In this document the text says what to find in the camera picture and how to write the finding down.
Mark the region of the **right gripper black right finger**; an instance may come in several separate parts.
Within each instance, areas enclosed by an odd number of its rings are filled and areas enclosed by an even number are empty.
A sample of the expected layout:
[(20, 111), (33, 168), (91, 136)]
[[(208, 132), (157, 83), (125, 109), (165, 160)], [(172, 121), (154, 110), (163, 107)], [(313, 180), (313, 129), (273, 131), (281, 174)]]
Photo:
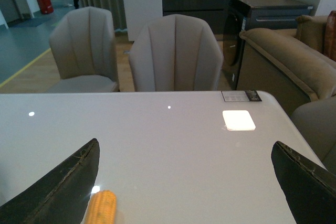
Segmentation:
[(271, 161), (296, 223), (335, 223), (334, 174), (280, 141)]

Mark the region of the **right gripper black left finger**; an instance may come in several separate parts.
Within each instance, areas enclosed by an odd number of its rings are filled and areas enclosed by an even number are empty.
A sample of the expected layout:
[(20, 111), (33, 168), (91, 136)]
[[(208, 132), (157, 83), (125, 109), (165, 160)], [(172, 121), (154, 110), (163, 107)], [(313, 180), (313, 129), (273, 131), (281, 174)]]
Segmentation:
[(1, 206), (1, 223), (81, 223), (99, 168), (93, 138)]

